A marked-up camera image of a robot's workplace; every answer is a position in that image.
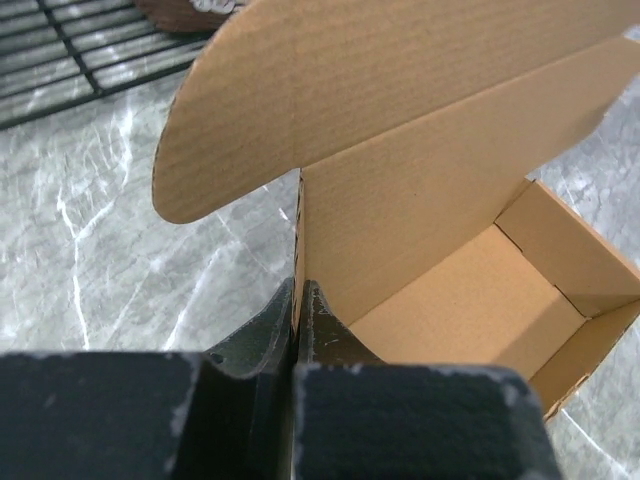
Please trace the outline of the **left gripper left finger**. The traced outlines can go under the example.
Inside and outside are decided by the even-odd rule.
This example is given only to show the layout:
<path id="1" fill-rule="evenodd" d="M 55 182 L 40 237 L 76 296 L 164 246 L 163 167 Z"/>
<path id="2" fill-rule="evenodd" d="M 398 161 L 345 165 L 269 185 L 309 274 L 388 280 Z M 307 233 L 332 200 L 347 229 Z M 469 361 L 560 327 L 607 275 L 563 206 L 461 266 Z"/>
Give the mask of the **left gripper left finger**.
<path id="1" fill-rule="evenodd" d="M 294 279 L 206 351 L 199 392 L 201 479 L 288 479 Z"/>

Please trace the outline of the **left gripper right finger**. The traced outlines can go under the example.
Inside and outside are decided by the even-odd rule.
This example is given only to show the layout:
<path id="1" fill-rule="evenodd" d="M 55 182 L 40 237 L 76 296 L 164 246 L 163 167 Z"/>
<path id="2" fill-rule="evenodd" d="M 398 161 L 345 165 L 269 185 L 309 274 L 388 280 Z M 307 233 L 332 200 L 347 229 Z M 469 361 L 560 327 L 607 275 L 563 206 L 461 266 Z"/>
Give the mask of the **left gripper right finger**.
<path id="1" fill-rule="evenodd" d="M 313 280 L 304 283 L 297 336 L 301 363 L 384 364 L 332 312 L 320 285 Z"/>

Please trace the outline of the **brown cardboard box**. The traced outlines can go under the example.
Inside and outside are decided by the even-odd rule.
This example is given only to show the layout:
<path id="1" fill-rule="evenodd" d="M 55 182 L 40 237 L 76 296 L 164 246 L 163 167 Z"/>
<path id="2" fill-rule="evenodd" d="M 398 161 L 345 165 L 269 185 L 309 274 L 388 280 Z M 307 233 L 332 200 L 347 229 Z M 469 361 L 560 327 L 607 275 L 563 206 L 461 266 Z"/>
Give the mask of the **brown cardboard box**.
<path id="1" fill-rule="evenodd" d="M 635 1 L 253 1 L 178 90 L 165 220 L 298 170 L 295 271 L 389 363 L 516 370 L 547 416 L 639 313 L 639 272 L 530 171 L 639 72 Z"/>

